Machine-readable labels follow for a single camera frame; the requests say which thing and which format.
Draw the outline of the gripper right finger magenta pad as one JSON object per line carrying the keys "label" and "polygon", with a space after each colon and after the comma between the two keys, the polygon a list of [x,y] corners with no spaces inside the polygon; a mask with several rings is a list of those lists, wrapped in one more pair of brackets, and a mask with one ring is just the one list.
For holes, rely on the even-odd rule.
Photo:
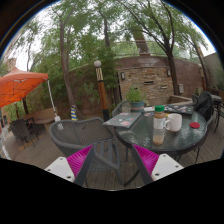
{"label": "gripper right finger magenta pad", "polygon": [[168,154],[158,155],[135,144],[132,145],[132,153],[145,185],[183,169]]}

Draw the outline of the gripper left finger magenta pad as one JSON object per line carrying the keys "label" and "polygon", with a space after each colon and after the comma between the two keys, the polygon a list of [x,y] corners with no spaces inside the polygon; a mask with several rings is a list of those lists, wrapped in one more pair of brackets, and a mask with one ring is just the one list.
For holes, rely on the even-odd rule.
{"label": "gripper left finger magenta pad", "polygon": [[103,168],[101,148],[101,142],[96,142],[79,150],[68,158],[58,157],[46,168],[46,171],[76,185],[83,186],[89,170]]}

